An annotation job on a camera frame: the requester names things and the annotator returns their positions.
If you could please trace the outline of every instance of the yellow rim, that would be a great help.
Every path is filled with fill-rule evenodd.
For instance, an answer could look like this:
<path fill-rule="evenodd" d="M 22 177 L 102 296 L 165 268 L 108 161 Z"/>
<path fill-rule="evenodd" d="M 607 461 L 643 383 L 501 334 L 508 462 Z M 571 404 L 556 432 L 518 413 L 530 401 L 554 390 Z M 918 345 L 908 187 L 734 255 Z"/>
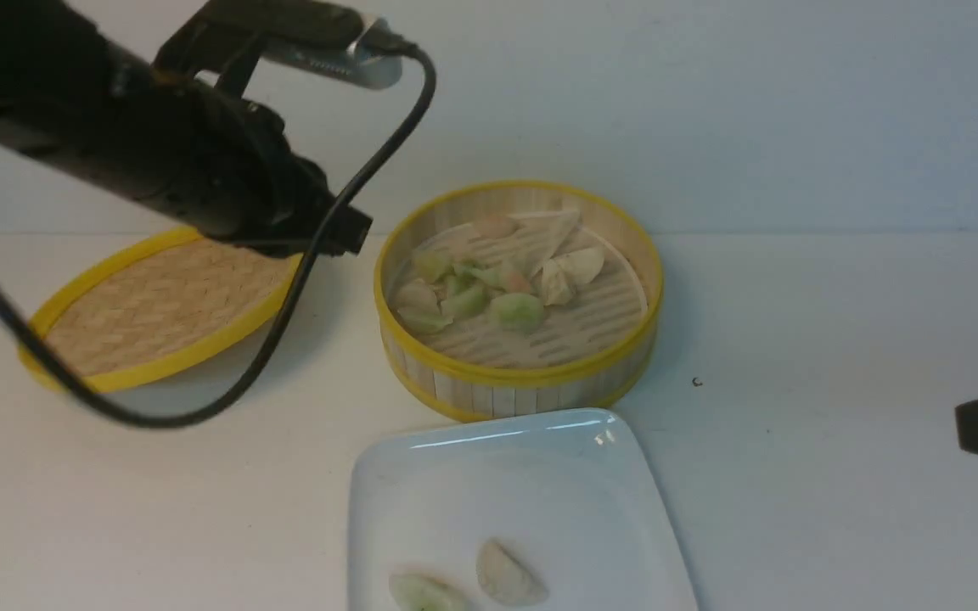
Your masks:
<path fill-rule="evenodd" d="M 165 233 L 158 233 L 158 235 L 140 241 L 132 247 L 116 252 L 115 255 L 109 256 L 108 259 L 104 259 L 96 266 L 79 274 L 77 278 L 59 289 L 58 293 L 51 295 L 51 298 L 44 302 L 36 314 L 32 316 L 30 320 L 32 330 L 35 330 L 40 337 L 46 336 L 55 321 L 58 321 L 59 317 L 63 316 L 63 312 L 70 308 L 71 303 L 77 301 L 79 297 L 97 286 L 98 283 L 103 282 L 109 275 L 146 259 L 147 256 L 156 255 L 162 250 L 197 239 L 202 239 L 202 236 L 193 228 L 178 227 Z M 299 260 L 299 255 L 289 259 L 289 274 L 282 282 L 282 286 L 269 294 L 264 301 L 256 305 L 256 308 L 248 310 L 243 316 L 236 318 L 224 328 L 195 341 L 194 344 L 188 345 L 182 350 L 161 356 L 160 359 L 83 379 L 90 388 L 97 392 L 113 392 L 147 384 L 156 379 L 167 378 L 167 376 L 179 373 L 209 359 L 209 357 L 244 339 L 274 316 L 282 306 L 284 296 L 289 291 L 289 285 L 292 284 L 292 272 Z M 61 390 L 59 383 L 43 371 L 43 367 L 40 367 L 40 364 L 27 350 L 22 347 L 17 348 L 17 357 L 40 384 L 52 388 L 52 390 Z"/>
<path fill-rule="evenodd" d="M 651 353 L 654 348 L 655 345 L 648 348 L 648 353 L 647 355 L 644 355 L 644 362 L 640 363 L 639 370 L 632 375 L 632 378 L 625 380 L 625 383 L 622 384 L 618 390 L 614 390 L 612 394 L 608 395 L 608 397 L 595 401 L 593 406 L 584 407 L 603 407 L 603 409 L 610 409 L 610 407 L 613 407 L 614 403 L 617 403 L 618 400 L 624 397 L 626 392 L 632 390 L 632 387 L 636 386 L 636 383 L 640 382 L 640 379 L 644 377 L 644 372 L 648 371 L 648 363 L 651 362 Z M 458 407 L 449 406 L 447 403 L 435 398 L 433 395 L 428 394 L 428 392 L 424 391 L 422 387 L 416 385 L 414 380 L 411 380 L 405 374 L 405 372 L 402 371 L 402 368 L 395 363 L 395 357 L 392 356 L 389 351 L 385 351 L 385 353 L 387 353 L 387 362 L 388 364 L 391 364 L 391 371 L 395 373 L 395 378 L 399 378 L 399 382 L 402 383 L 402 386 L 407 387 L 407 390 L 410 391 L 411 395 L 414 395 L 416 399 L 424 403 L 424 405 L 429 407 L 432 411 L 443 415 L 443 417 L 451 418 L 451 420 L 454 420 L 455 422 L 462 422 L 464 424 L 493 420 L 493 417 L 488 417 L 488 415 L 485 414 L 459 410 Z"/>
<path fill-rule="evenodd" d="M 644 248 L 648 249 L 649 256 L 651 256 L 652 261 L 655 261 L 656 270 L 659 273 L 657 273 L 657 281 L 653 287 L 653 298 L 648 303 L 648 313 L 645 314 L 644 319 L 640 321 L 636 329 L 633 329 L 632 333 L 620 341 L 620 343 L 612 345 L 612 347 L 597 353 L 597 355 L 587 356 L 586 359 L 566 363 L 558 367 L 535 368 L 535 370 L 501 370 L 501 368 L 481 367 L 481 365 L 464 363 L 452 359 L 450 356 L 435 352 L 430 347 L 427 347 L 427 345 L 420 343 L 414 336 L 407 333 L 407 330 L 395 318 L 395 314 L 391 313 L 391 308 L 388 308 L 387 300 L 385 300 L 384 296 L 383 268 L 384 255 L 391 251 L 391 245 L 395 243 L 396 237 L 401 235 L 413 221 L 418 220 L 419 217 L 443 201 L 465 196 L 465 194 L 477 193 L 477 191 L 514 187 L 554 189 L 587 199 L 593 202 L 593 204 L 601 205 L 606 210 L 613 212 L 615 216 L 620 217 L 644 241 Z M 391 332 L 397 344 L 404 351 L 412 353 L 412 355 L 417 356 L 423 363 L 430 365 L 440 373 L 451 376 L 451 378 L 462 379 L 465 382 L 474 384 L 484 384 L 485 386 L 556 386 L 574 382 L 576 379 L 589 378 L 590 375 L 610 367 L 610 365 L 617 363 L 622 357 L 628 356 L 629 353 L 636 350 L 638 345 L 644 341 L 644 337 L 647 336 L 648 331 L 656 324 L 660 305 L 662 305 L 663 301 L 663 270 L 662 263 L 660 263 L 659 259 L 659 251 L 656 250 L 655 243 L 652 243 L 651 238 L 648 237 L 648 234 L 639 223 L 624 211 L 618 209 L 617 206 L 610 204 L 609 201 L 598 196 L 594 196 L 594 194 L 568 185 L 541 181 L 486 182 L 486 184 L 474 185 L 465 189 L 452 191 L 451 193 L 445 193 L 428 202 L 428 204 L 420 206 L 411 216 L 408 216 L 407 219 L 402 221 L 395 228 L 395 231 L 391 232 L 391 236 L 388 237 L 387 241 L 385 241 L 384 248 L 380 251 L 379 258 L 376 259 L 373 284 L 375 285 L 376 311 L 379 314 L 379 319 L 383 321 L 385 328 Z"/>

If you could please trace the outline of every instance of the white tabletop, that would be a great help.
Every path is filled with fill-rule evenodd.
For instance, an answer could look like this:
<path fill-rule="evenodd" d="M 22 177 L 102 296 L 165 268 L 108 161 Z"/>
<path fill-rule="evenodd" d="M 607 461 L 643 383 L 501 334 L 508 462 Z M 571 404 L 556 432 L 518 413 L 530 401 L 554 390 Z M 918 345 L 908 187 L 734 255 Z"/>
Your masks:
<path fill-rule="evenodd" d="M 27 312 L 137 236 L 0 236 Z M 704 610 L 978 608 L 978 235 L 660 236 L 667 299 L 618 411 Z M 372 266 L 326 261 L 259 384 L 174 433 L 39 387 L 0 329 L 0 608 L 345 608 L 370 442 L 446 425 L 391 376 Z M 123 398 L 197 405 L 253 343 Z"/>

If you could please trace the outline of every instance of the black cable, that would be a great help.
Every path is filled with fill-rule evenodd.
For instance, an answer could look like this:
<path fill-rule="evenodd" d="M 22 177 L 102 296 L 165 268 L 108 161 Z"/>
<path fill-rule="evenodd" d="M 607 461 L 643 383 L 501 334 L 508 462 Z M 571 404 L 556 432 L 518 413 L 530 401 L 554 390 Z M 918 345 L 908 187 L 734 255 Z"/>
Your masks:
<path fill-rule="evenodd" d="M 365 182 L 368 182 L 368 179 L 372 178 L 376 174 L 376 171 L 379 171 L 380 167 L 383 167 L 384 163 L 387 163 L 387 160 L 402 146 L 405 139 L 410 136 L 411 132 L 414 131 L 414 128 L 422 120 L 424 112 L 427 111 L 428 105 L 430 105 L 432 100 L 432 94 L 436 92 L 436 68 L 432 65 L 428 54 L 424 53 L 418 46 L 403 42 L 401 38 L 392 37 L 389 40 L 385 40 L 385 45 L 378 47 L 373 45 L 373 50 L 380 54 L 403 55 L 403 57 L 414 59 L 414 61 L 422 65 L 424 69 L 422 92 L 420 92 L 418 101 L 415 102 L 410 113 L 399 124 L 395 132 L 385 140 L 383 146 L 376 151 L 376 154 L 372 155 L 372 158 L 364 164 L 364 167 L 361 167 L 361 170 L 357 171 L 357 174 L 354 174 L 353 178 L 350 178 L 345 188 L 342 188 L 341 193 L 338 193 L 338 197 L 334 198 L 334 203 L 327 210 L 326 214 L 323 214 L 323 219 L 319 222 L 315 233 L 312 235 L 309 248 L 304 252 L 300 263 L 296 266 L 294 279 L 292 279 L 289 291 L 286 297 L 284 297 L 282 308 L 278 310 L 277 316 L 274 318 L 274 324 L 269 329 L 267 337 L 263 340 L 263 345 L 261 345 L 259 352 L 256 352 L 256 356 L 253 357 L 251 363 L 240 375 L 240 379 L 237 379 L 236 383 L 232 387 L 229 387 L 229 390 L 226 390 L 221 397 L 214 399 L 209 405 L 203 406 L 198 410 L 182 415 L 173 415 L 173 417 L 149 417 L 149 415 L 132 412 L 123 406 L 117 405 L 113 401 L 105 399 L 97 394 L 97 392 L 90 390 L 85 382 L 82 382 L 77 375 L 63 364 L 59 357 L 55 355 L 54 351 L 51 351 L 51 348 L 47 344 L 44 344 L 43 340 L 35 332 L 32 332 L 25 319 L 17 313 L 17 310 L 5 298 L 5 295 L 1 291 L 0 321 L 10 329 L 10 332 L 17 341 L 35 357 L 44 370 L 52 378 L 57 379 L 71 395 L 84 403 L 85 406 L 90 407 L 90 409 L 104 415 L 106 418 L 111 418 L 113 421 L 128 426 L 139 427 L 140 429 L 183 429 L 183 427 L 193 426 L 210 420 L 210 418 L 228 409 L 259 378 L 259 374 L 267 366 L 268 361 L 271 360 L 271 356 L 274 355 L 278 342 L 282 339 L 284 330 L 286 330 L 290 318 L 292 318 L 292 313 L 294 313 L 296 308 L 296 301 L 299 300 L 300 294 L 304 290 L 304 285 L 307 283 L 307 275 L 311 273 L 312 266 L 314 266 L 315 260 L 318 257 L 319 243 L 321 243 L 323 236 L 326 235 L 330 229 L 331 222 L 334 220 L 334 213 L 349 205 L 350 201 L 360 193 Z"/>

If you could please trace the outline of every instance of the bamboo steamer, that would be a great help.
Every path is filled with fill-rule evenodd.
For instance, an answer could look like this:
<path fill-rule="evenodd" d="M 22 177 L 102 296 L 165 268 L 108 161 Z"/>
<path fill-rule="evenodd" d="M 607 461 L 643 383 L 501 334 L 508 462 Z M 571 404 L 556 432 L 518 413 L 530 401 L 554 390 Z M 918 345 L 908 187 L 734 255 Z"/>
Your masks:
<path fill-rule="evenodd" d="M 489 329 L 482 316 L 415 337 L 392 312 L 389 299 L 412 278 L 416 250 L 458 251 L 485 263 L 509 249 L 536 254 L 552 241 L 547 227 L 563 213 L 578 213 L 581 227 L 556 255 L 601 244 L 606 266 L 575 302 L 548 309 L 546 323 L 531 336 Z M 494 214 L 520 221 L 506 238 L 512 241 L 476 237 L 470 223 Z M 391 233 L 375 271 L 391 370 L 426 406 L 459 422 L 612 406 L 644 374 L 662 295 L 659 252 L 644 229 L 610 202 L 551 182 L 490 182 L 430 201 Z"/>
<path fill-rule="evenodd" d="M 32 316 L 36 334 L 90 388 L 125 390 L 201 363 L 274 317 L 300 257 L 268 259 L 189 227 L 151 236 L 90 267 Z M 20 362 L 59 383 L 23 347 Z"/>

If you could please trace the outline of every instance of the square plate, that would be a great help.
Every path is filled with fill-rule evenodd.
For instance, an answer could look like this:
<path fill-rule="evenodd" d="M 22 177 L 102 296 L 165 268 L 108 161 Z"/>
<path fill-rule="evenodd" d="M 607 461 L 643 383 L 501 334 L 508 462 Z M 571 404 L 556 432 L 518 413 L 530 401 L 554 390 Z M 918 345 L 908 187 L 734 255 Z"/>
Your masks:
<path fill-rule="evenodd" d="M 397 610 L 392 573 L 504 608 L 475 561 L 496 538 L 546 585 L 533 611 L 695 611 L 682 552 L 628 425 L 566 410 L 381 441 L 353 469 L 349 609 Z"/>

